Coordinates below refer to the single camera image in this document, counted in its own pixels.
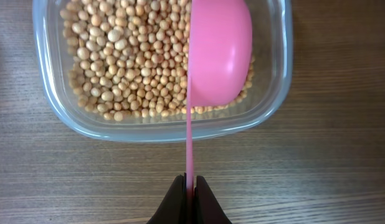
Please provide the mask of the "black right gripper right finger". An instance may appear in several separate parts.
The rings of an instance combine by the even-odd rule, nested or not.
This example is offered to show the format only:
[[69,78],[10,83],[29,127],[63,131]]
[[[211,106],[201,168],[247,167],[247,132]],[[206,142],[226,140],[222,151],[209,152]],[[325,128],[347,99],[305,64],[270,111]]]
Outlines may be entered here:
[[197,176],[194,189],[195,224],[232,224],[224,213],[205,178]]

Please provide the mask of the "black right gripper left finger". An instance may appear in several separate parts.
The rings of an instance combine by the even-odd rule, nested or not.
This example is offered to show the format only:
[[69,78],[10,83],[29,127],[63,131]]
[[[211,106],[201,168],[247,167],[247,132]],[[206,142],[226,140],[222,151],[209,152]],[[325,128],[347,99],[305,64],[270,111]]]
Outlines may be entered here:
[[186,219],[185,181],[178,175],[147,224],[186,224]]

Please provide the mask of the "pink plastic scoop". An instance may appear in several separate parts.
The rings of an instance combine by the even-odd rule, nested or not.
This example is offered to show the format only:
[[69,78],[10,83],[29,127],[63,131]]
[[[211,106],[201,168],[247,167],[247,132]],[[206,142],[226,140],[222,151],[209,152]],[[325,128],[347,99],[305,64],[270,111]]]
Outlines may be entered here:
[[252,19],[244,0],[193,0],[187,109],[230,103],[242,90],[252,55]]

